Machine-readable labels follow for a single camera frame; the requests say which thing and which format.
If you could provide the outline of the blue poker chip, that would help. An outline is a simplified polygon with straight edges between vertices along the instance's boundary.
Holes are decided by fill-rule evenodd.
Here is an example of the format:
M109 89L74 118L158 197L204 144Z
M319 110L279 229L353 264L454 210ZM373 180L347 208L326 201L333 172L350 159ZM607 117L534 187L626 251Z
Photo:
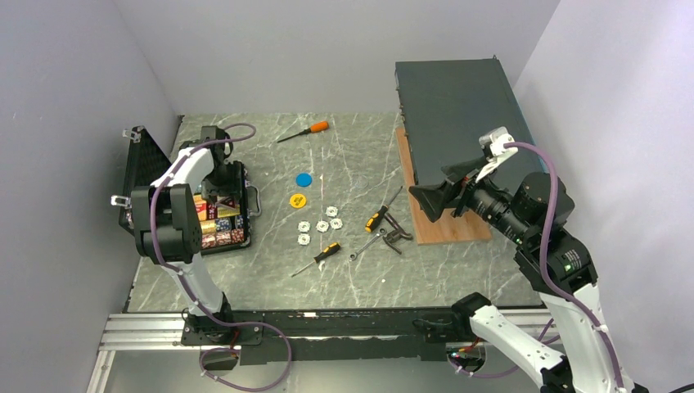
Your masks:
M296 176L295 182L299 187L309 187L313 182L313 178L308 173L300 173Z

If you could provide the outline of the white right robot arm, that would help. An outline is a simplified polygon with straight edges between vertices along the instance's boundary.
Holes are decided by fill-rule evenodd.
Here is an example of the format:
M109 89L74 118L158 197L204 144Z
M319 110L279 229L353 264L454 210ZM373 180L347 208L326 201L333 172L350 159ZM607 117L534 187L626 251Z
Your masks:
M442 183L412 186L409 192L430 221L447 208L455 214L473 212L515 244L515 262L548 308L564 349L553 350L532 337L478 292L453 305L454 335L492 344L541 392L641 391L620 367L610 343L593 259L565 229L575 204L563 183L533 172L511 193L480 169L479 160L450 165Z

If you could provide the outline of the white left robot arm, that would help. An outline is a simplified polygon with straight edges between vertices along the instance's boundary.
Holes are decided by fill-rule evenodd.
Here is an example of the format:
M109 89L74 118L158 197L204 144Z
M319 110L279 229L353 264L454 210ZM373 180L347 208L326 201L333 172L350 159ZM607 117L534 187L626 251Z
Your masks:
M245 169L229 161L237 139L229 128L205 126L170 160L148 131L124 131L130 139L124 176L125 205L119 225L130 233L140 256L164 270L187 302L193 329L216 344L233 337L237 322L224 292L214 283L202 259L203 230L195 190L206 199L242 196Z

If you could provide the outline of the yellow dealer chip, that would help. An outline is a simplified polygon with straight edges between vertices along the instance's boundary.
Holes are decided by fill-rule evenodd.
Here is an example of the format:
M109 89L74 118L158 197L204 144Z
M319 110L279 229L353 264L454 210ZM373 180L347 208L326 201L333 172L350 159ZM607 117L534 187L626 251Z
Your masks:
M289 199L290 206L295 209L301 209L305 207L307 202L307 197L302 193L295 193Z

